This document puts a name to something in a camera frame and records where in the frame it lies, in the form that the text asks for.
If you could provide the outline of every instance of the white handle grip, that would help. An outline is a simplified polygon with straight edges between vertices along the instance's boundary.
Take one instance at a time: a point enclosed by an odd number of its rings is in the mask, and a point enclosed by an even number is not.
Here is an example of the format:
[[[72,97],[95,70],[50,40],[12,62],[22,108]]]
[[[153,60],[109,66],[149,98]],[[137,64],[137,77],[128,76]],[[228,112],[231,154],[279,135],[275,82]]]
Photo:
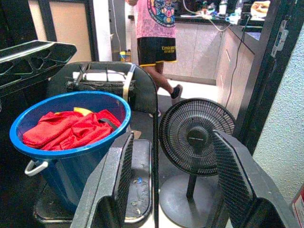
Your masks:
[[[37,166],[36,168],[34,168],[32,170],[32,168],[34,167],[35,162],[33,160],[30,160],[30,162],[28,163],[28,165],[26,166],[24,173],[28,176],[34,176],[37,173],[40,173],[41,171],[43,171],[45,168],[48,167],[48,162],[44,161],[42,162],[42,164],[40,164],[39,166]]]

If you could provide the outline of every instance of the red towel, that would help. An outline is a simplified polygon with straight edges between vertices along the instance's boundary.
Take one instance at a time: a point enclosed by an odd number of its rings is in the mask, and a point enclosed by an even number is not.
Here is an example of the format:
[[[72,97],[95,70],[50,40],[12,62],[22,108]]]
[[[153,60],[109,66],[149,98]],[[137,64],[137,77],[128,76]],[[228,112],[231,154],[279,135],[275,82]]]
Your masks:
[[[108,110],[90,113],[86,116],[78,112],[49,112],[41,117],[37,126],[23,134],[23,143],[29,147],[58,151],[67,150],[95,143],[114,131],[105,122],[98,120],[106,118],[115,126],[120,122]]]

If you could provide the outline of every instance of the pink t-shirt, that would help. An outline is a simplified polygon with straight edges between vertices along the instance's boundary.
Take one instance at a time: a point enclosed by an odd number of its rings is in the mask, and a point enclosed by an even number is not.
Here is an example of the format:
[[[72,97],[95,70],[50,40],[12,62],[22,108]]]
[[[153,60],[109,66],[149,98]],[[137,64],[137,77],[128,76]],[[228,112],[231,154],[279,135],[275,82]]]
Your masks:
[[[174,1],[138,0],[134,6],[136,37],[175,38]]]

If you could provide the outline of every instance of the fan stand pole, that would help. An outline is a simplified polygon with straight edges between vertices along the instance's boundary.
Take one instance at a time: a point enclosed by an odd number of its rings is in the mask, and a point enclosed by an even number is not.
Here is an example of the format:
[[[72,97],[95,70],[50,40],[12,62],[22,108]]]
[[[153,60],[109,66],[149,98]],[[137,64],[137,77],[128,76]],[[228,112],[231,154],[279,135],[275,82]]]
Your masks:
[[[189,177],[189,182],[188,182],[188,187],[187,187],[187,198],[193,199],[193,193],[194,193],[194,188],[195,188],[195,183],[196,183],[196,175],[190,175]]]

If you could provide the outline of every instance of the power cord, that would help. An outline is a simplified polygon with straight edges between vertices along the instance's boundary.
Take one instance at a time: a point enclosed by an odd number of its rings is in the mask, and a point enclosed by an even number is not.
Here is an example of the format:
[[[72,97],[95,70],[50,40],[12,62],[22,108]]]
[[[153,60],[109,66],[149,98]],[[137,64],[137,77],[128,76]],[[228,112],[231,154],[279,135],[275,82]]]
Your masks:
[[[114,14],[115,32],[116,32],[116,36],[117,36],[118,43],[119,43],[119,53],[120,53],[122,51],[122,45],[121,45],[120,38],[119,38],[119,35],[118,35],[118,32],[117,32],[117,24],[116,24],[116,15],[115,15],[114,0],[112,0],[112,7],[113,7],[113,14]]]
[[[194,14],[196,14],[196,15],[200,15],[200,16],[203,18],[203,16],[202,16],[201,13],[193,12],[193,11],[191,11],[190,9],[188,9],[187,6],[186,6],[185,0],[183,0],[182,2],[183,2],[183,4],[184,4],[184,8],[186,9],[186,11],[188,11],[189,13],[194,13]],[[229,24],[229,25],[228,25],[227,27],[225,27],[224,29],[219,29],[219,28],[213,23],[212,20],[208,19],[208,21],[210,21],[210,23],[211,23],[218,31],[220,31],[220,32],[225,31],[226,29],[228,29],[228,28],[231,26],[231,24]]]
[[[251,16],[248,16],[247,22],[246,22],[245,27],[244,27],[244,30],[243,30],[242,38],[241,38],[241,41],[240,41],[239,46],[238,46],[238,49],[237,49],[236,66],[234,67],[234,70],[233,70],[233,73],[232,73],[232,76],[231,76],[231,81],[230,81],[230,85],[229,85],[229,95],[228,95],[228,98],[227,98],[227,101],[226,101],[225,108],[227,108],[229,99],[230,99],[230,97],[231,97],[233,76],[234,76],[234,73],[235,73],[235,71],[236,71],[236,69],[237,69],[237,66],[238,66],[238,54],[239,54],[239,50],[240,50],[240,48],[241,48],[242,43],[244,43],[245,31],[246,31],[246,27],[247,27],[247,24],[248,24],[250,18],[251,18]]]

